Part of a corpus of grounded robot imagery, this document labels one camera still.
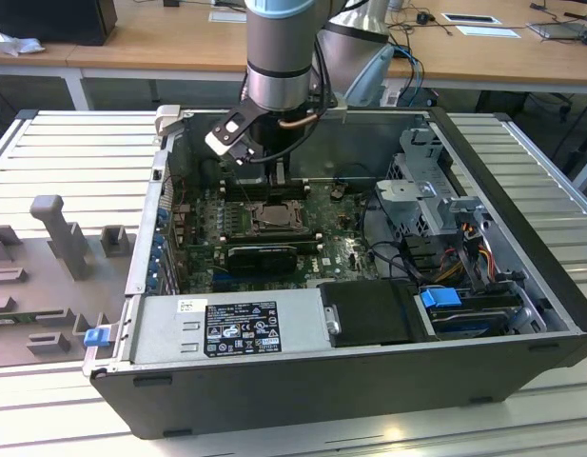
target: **slotted metal surface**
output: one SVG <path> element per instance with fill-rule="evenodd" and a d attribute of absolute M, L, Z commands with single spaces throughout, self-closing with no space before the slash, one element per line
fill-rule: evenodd
<path fill-rule="evenodd" d="M 0 226 L 21 238 L 44 237 L 29 214 L 36 195 L 63 197 L 68 222 L 84 234 L 105 225 L 135 233 L 156 142 L 153 111 L 40 111 L 20 121 L 0 150 Z"/>
<path fill-rule="evenodd" d="M 567 186 L 567 180 L 549 167 L 548 159 L 512 123 L 472 114 L 453 114 L 451 118 L 587 297 L 584 197 Z M 462 171 L 458 167 L 452 171 L 466 193 L 474 195 L 475 190 Z"/>

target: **wooden desk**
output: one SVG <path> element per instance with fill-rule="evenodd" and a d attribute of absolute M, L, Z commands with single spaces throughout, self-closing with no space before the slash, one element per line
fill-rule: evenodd
<path fill-rule="evenodd" d="M 494 15 L 506 27 L 549 22 L 524 0 L 415 0 L 442 24 L 441 12 Z M 182 4 L 164 8 L 155 0 L 115 0 L 118 23 L 102 47 L 48 45 L 48 52 L 15 59 L 0 53 L 0 74 L 63 77 L 77 109 L 90 109 L 85 78 L 135 78 L 240 81 L 246 66 L 246 25 L 208 21 L 210 7 Z M 587 6 L 550 0 L 562 20 L 565 11 L 587 13 Z M 393 19 L 415 25 L 417 12 L 406 9 Z M 410 42 L 425 68 L 424 86 L 451 89 L 502 89 L 587 93 L 587 46 L 541 42 L 531 30 L 521 38 L 464 36 L 448 27 L 414 27 Z M 405 43 L 402 32 L 394 32 Z M 393 61 L 385 100 L 409 77 L 406 61 Z"/>
<path fill-rule="evenodd" d="M 414 5 L 430 9 L 440 24 L 448 26 L 473 24 L 448 22 L 442 12 L 492 15 L 502 23 L 498 27 L 516 28 L 553 21 L 550 15 L 531 10 L 529 0 L 415 0 Z M 548 7 L 560 21 L 570 19 L 563 16 L 565 11 L 587 14 L 587 6 L 571 2 L 551 0 Z M 393 23 L 415 25 L 417 13 L 407 8 L 391 14 L 389 19 Z M 409 36 L 414 55 L 424 64 L 427 87 L 452 87 L 456 85 L 452 83 L 458 82 L 463 86 L 488 83 L 490 88 L 501 84 L 504 88 L 530 85 L 532 90 L 553 85 L 570 87 L 560 91 L 573 91 L 574 87 L 587 89 L 587 46 L 580 43 L 541 41 L 529 29 L 514 29 L 520 38 L 465 36 L 455 27 L 447 30 L 453 36 L 448 36 L 441 27 L 417 26 Z M 405 44 L 402 31 L 393 34 L 400 44 Z M 389 71 L 391 78 L 405 78 L 408 74 L 406 62 L 394 63 Z"/>
<path fill-rule="evenodd" d="M 102 47 L 78 46 L 80 68 L 244 72 L 246 24 L 209 22 L 209 6 L 115 0 L 118 22 Z"/>

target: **aluminum profile table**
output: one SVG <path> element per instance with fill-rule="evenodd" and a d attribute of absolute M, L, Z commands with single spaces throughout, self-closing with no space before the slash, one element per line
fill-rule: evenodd
<path fill-rule="evenodd" d="M 7 158 L 3 159 L 4 164 L 13 160 L 12 153 L 28 152 L 27 149 L 19 148 L 34 149 L 33 154 L 41 151 L 48 153 L 48 149 L 42 149 L 46 146 L 42 142 L 46 140 L 37 138 L 44 135 L 30 134 L 31 126 L 59 126 L 61 130 L 58 131 L 62 132 L 60 135 L 52 135 L 57 129 L 44 130 L 51 131 L 51 137 L 71 136 L 67 132 L 71 133 L 75 126 L 81 136 L 75 140 L 61 138 L 57 140 L 61 143 L 55 149 L 68 157 L 69 161 L 72 157 L 82 157 L 75 152 L 82 146 L 88 147 L 86 153 L 97 152 L 97 161 L 117 156 L 124 148 L 139 148 L 139 152 L 141 148 L 147 148 L 147 154 L 150 148 L 155 149 L 152 146 L 154 138 L 150 133 L 131 133 L 130 139 L 137 138 L 132 141 L 141 142 L 135 146 L 118 143 L 121 138 L 111 139 L 109 144 L 80 145 L 80 142 L 89 141 L 81 139 L 88 130 L 95 129 L 98 133 L 96 126 L 99 121 L 94 115 L 48 111 L 37 116 L 38 119 L 44 119 L 36 124 L 16 121 L 9 131 L 11 141 L 0 143 L 0 154 Z M 153 120 L 153 113 L 96 115 L 109 116 L 114 122 L 126 122 L 128 126 L 148 126 L 149 120 Z M 133 118 L 139 124 L 133 124 L 130 121 Z M 501 122 L 489 115 L 461 114 L 452 115 L 452 118 L 587 294 L 587 200 L 575 191 L 557 169 L 550 166 L 544 155 L 513 123 Z M 25 142 L 31 141 L 33 144 L 11 146 L 19 144 L 18 141 L 13 142 L 14 139 L 23 138 L 26 138 Z M 67 146 L 63 142 L 75 144 Z M 7 174 L 7 168 L 1 168 L 0 172 Z M 136 182 L 132 175 L 129 179 L 112 179 L 105 181 L 105 186 L 97 188 Z M 468 183 L 466 186 L 467 191 L 472 193 Z M 587 456 L 587 359 L 573 368 L 560 368 L 541 374 L 501 404 L 152 442 L 139 440 L 130 434 L 124 421 L 82 375 L 80 367 L 81 363 L 75 362 L 14 370 L 0 369 L 0 456 L 60 457 L 119 453 L 148 457 L 262 457 L 291 454 L 313 457 Z M 261 408 L 263 413 L 269 414 L 269 403 Z"/>
<path fill-rule="evenodd" d="M 451 117 L 587 297 L 587 198 L 513 122 L 492 114 Z M 454 174 L 474 194 L 459 168 Z"/>
<path fill-rule="evenodd" d="M 39 111 L 16 119 L 0 141 L 0 226 L 19 238 L 46 236 L 29 208 L 59 194 L 85 235 L 106 225 L 136 233 L 153 156 L 154 111 Z"/>

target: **warning label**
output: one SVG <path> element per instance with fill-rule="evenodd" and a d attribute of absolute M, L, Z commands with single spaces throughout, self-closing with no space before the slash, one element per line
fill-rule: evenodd
<path fill-rule="evenodd" d="M 205 309 L 208 357 L 281 352 L 276 302 L 209 305 Z"/>

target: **blue latch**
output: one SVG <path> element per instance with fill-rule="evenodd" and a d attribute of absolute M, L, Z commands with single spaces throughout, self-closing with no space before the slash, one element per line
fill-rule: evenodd
<path fill-rule="evenodd" d="M 91 328 L 84 335 L 84 346 L 87 348 L 109 346 L 109 328 Z"/>
<path fill-rule="evenodd" d="M 454 288 L 430 288 L 420 294 L 425 308 L 459 307 L 460 297 Z"/>

